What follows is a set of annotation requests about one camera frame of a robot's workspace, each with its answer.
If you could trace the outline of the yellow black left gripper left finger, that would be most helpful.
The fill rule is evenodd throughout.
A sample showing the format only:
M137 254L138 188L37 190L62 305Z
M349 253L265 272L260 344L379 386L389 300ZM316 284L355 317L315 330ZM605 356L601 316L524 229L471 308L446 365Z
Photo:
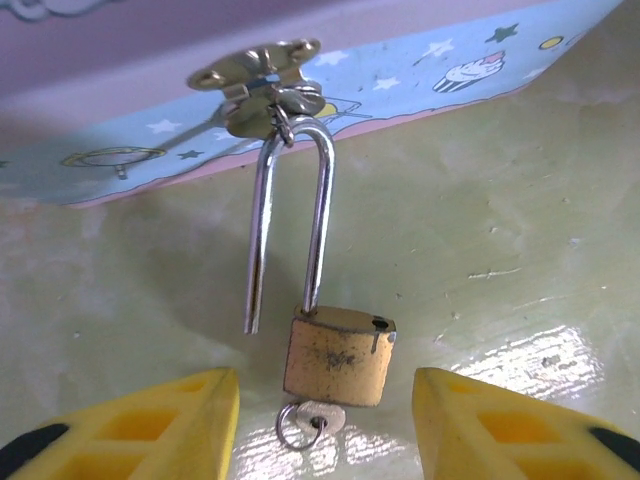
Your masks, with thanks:
M214 368L54 417L0 448L0 480L227 480L236 371Z

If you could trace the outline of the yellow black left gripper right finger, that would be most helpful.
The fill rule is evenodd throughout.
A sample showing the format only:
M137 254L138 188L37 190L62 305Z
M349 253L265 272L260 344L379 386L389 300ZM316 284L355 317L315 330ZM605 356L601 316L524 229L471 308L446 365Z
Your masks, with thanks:
M640 480L619 427L447 370L416 370L412 416L424 480Z

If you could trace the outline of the small metal key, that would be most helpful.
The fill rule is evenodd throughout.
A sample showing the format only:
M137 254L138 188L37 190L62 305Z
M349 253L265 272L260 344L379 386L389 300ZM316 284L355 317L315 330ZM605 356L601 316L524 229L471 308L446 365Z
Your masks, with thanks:
M304 432L316 434L323 424L324 435L335 435L346 423L346 412L339 406L317 401L302 402L295 411L296 425Z

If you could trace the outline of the brass padlock with steel shackle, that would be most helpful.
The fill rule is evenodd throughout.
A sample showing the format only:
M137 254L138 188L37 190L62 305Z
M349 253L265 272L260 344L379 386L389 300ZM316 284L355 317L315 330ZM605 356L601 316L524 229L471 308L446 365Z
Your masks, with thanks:
M318 302L328 238L336 152L333 138L319 120L299 115L285 120L261 148L250 226L244 331L259 330L274 174L287 139L309 137L318 154L318 176L301 304L291 321L283 389L286 393L329 404L372 408L384 390L396 340L387 318Z

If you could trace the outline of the blue cartoon dog tin box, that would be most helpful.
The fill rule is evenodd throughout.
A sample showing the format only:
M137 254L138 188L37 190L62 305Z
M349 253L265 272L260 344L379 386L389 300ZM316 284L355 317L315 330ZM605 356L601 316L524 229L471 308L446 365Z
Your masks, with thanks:
M529 84L623 0L0 0L0 199L91 205L253 163L217 61L300 57L337 138Z

